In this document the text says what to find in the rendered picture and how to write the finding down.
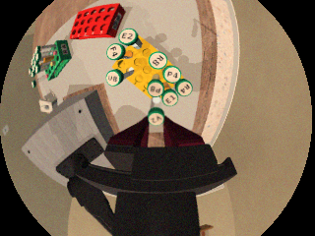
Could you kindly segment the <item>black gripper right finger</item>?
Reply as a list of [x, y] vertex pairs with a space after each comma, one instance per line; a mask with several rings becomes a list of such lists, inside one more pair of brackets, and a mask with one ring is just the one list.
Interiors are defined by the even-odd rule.
[[176, 124], [165, 115], [163, 122], [163, 135], [165, 147], [205, 145], [201, 136]]

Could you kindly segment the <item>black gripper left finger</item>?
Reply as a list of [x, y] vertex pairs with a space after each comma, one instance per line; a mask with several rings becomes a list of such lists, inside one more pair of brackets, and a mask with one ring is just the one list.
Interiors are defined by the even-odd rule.
[[110, 137], [108, 145], [113, 144], [113, 145], [125, 145], [125, 146], [133, 146], [133, 147], [147, 147], [148, 140], [149, 140], [149, 118], [148, 116], [146, 116], [135, 125]]

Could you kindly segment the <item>beige bench mat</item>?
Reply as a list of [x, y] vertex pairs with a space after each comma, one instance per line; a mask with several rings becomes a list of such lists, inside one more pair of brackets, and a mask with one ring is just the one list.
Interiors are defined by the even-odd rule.
[[119, 33], [133, 29], [164, 53], [167, 60], [180, 69], [183, 79], [192, 84], [189, 95], [177, 93], [178, 102], [174, 106], [165, 106], [160, 98], [164, 115], [192, 130], [202, 74], [202, 35], [196, 0], [98, 0], [83, 10], [115, 3], [120, 3], [126, 11], [115, 38], [70, 39], [76, 14], [48, 40], [45, 45], [67, 40], [72, 59], [57, 78], [39, 83], [42, 96], [54, 92], [58, 106], [64, 96], [104, 83], [120, 132], [140, 122], [148, 115], [152, 100], [127, 79], [116, 87], [106, 82], [106, 74], [114, 70], [112, 66], [116, 62], [106, 56], [107, 48], [113, 43], [122, 44], [118, 40]]

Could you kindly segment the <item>yellow test tube rack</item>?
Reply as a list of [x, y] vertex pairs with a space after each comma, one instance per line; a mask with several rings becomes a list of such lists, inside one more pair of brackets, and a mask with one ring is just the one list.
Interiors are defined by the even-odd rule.
[[133, 52], [133, 57], [130, 59], [116, 60], [112, 68], [119, 70], [126, 69], [129, 67], [134, 68], [134, 74], [126, 79], [130, 81], [133, 85], [135, 85], [138, 89], [140, 89], [150, 99], [152, 99], [152, 97], [147, 92], [147, 85], [148, 82], [152, 80], [153, 74], [159, 74], [160, 80], [163, 83], [166, 82], [166, 80], [163, 78], [161, 70], [153, 69], [149, 65], [150, 55], [153, 52], [156, 52], [157, 50], [140, 36], [139, 38], [143, 43], [142, 48], [136, 49], [133, 46], [128, 46], [126, 49]]

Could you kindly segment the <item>red test tube rack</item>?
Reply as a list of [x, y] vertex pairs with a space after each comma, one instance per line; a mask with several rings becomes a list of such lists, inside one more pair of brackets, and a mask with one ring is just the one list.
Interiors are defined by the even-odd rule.
[[[113, 8], [115, 9], [111, 10]], [[115, 38], [125, 13], [126, 11], [120, 3], [102, 5], [80, 11], [73, 24], [70, 39]]]

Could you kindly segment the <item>green test tube rack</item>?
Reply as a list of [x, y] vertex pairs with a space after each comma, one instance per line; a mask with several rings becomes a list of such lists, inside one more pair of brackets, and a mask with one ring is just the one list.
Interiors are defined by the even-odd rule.
[[49, 77], [47, 78], [49, 81], [54, 78], [57, 78], [60, 72], [66, 66], [66, 64], [72, 59], [67, 40], [56, 40], [54, 44], [56, 44], [56, 49], [54, 50], [57, 50], [58, 52], [57, 55], [54, 55], [54, 60], [51, 61], [55, 61], [56, 65], [49, 67], [49, 69], [45, 70], [45, 74], [49, 75]]

